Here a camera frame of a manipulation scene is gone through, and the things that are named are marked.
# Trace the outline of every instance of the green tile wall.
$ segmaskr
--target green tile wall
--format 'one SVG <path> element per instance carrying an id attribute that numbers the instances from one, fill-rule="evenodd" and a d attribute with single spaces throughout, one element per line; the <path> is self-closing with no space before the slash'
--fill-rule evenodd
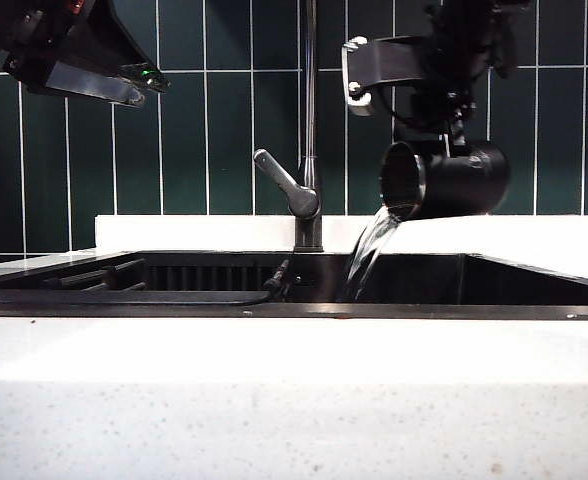
<path id="1" fill-rule="evenodd" d="M 301 0 L 115 0 L 173 87 L 143 109 L 22 91 L 0 56 L 0 259 L 93 246 L 98 214 L 286 214 L 251 162 L 295 171 L 303 92 Z M 340 46 L 429 31 L 427 0 L 319 0 L 318 154 L 327 214 L 379 204 L 385 115 L 343 104 Z M 499 214 L 588 214 L 588 0 L 539 0 L 515 26 L 520 67 L 476 86 L 468 138 L 511 159 Z M 394 100 L 407 105 L 406 92 Z"/>

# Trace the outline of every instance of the stainless steel sink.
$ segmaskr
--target stainless steel sink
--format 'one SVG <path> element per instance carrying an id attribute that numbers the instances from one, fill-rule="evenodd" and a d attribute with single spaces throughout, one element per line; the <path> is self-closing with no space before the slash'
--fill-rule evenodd
<path id="1" fill-rule="evenodd" d="M 264 287 L 288 262 L 278 291 Z M 139 252 L 0 277 L 4 305 L 334 303 L 338 254 Z M 478 255 L 383 255 L 359 303 L 588 306 L 588 280 Z"/>

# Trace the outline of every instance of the faucet lever handle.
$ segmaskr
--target faucet lever handle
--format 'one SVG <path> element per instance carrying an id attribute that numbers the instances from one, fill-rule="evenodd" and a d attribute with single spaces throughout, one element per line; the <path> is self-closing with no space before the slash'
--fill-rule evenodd
<path id="1" fill-rule="evenodd" d="M 254 163 L 270 177 L 287 196 L 290 211 L 298 218 L 312 218 L 318 212 L 320 202 L 314 190 L 302 187 L 265 149 L 254 152 Z"/>

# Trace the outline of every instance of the water stream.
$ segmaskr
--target water stream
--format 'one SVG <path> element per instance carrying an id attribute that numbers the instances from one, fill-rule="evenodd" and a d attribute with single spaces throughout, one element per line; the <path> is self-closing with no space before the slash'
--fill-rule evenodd
<path id="1" fill-rule="evenodd" d="M 390 215 L 386 206 L 381 207 L 376 213 L 374 219 L 363 230 L 347 261 L 337 302 L 355 302 L 359 299 L 381 250 L 400 224 L 401 221 Z"/>

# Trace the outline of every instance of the black cup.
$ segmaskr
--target black cup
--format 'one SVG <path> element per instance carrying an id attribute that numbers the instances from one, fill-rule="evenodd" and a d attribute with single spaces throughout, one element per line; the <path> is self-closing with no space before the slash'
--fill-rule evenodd
<path id="1" fill-rule="evenodd" d="M 505 196 L 510 170 L 490 142 L 454 147 L 440 141 L 398 142 L 385 155 L 381 197 L 400 220 L 480 215 Z"/>

